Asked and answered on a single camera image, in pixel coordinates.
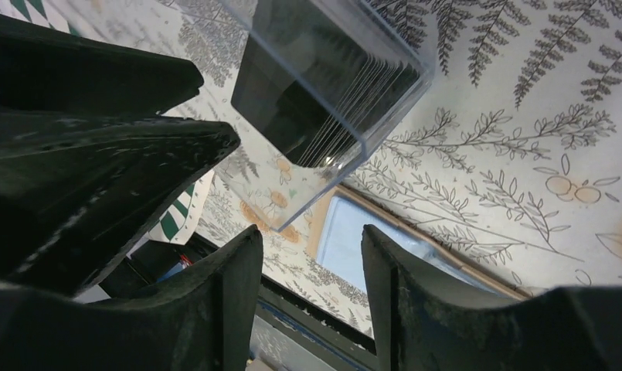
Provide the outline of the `clear acrylic card box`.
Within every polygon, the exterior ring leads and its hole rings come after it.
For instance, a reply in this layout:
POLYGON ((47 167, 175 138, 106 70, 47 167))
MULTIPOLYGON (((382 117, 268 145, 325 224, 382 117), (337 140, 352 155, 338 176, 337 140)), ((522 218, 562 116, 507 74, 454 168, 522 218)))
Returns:
POLYGON ((272 229, 363 164, 427 91, 417 1, 173 1, 235 73, 229 104, 256 175, 222 179, 272 229))

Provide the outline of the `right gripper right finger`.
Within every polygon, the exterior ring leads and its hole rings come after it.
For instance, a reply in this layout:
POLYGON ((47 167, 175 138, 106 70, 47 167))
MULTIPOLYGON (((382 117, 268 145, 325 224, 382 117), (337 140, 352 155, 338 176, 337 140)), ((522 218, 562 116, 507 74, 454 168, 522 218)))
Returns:
POLYGON ((413 256, 373 225, 362 261, 382 370, 622 370, 622 287, 514 301, 413 256))

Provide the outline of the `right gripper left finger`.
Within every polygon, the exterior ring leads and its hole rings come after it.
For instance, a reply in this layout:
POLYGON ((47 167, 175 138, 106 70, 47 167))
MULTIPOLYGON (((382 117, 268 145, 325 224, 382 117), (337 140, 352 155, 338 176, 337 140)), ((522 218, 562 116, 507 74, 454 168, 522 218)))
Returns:
POLYGON ((128 298, 82 304, 0 281, 0 370, 242 370, 262 262, 249 226, 128 298))

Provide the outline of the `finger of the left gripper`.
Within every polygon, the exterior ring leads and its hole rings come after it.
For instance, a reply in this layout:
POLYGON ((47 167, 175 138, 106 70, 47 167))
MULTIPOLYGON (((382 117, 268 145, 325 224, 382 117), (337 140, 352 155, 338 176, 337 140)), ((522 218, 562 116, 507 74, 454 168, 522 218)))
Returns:
POLYGON ((239 143, 225 122, 0 109, 0 280, 86 290, 239 143))
POLYGON ((101 43, 0 14, 0 107, 156 115, 204 84, 189 60, 101 43))

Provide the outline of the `black credit card stack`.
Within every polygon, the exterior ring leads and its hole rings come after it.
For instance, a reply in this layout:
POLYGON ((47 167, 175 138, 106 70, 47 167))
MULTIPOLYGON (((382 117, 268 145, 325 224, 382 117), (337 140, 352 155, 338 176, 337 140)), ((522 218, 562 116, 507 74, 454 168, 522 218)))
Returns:
POLYGON ((231 104, 290 162, 350 162, 418 97, 427 71, 363 1, 251 1, 231 104))

